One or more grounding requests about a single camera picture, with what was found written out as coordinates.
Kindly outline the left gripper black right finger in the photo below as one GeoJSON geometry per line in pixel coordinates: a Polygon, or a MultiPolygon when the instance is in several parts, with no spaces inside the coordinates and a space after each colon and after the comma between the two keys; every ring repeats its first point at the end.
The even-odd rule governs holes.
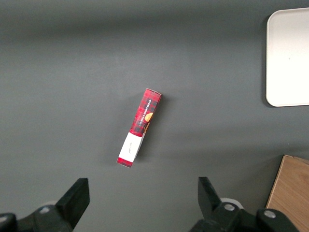
{"type": "Polygon", "coordinates": [[[198,204],[203,219],[192,232],[257,232],[256,217],[231,200],[221,200],[207,177],[198,178],[198,204]]]}

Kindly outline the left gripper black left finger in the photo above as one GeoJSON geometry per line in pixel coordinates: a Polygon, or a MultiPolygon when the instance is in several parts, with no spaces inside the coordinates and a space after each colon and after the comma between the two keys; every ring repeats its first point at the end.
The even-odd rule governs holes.
{"type": "Polygon", "coordinates": [[[19,232],[71,232],[90,203],[87,178],[79,178],[55,203],[39,207],[17,221],[19,232]]]}

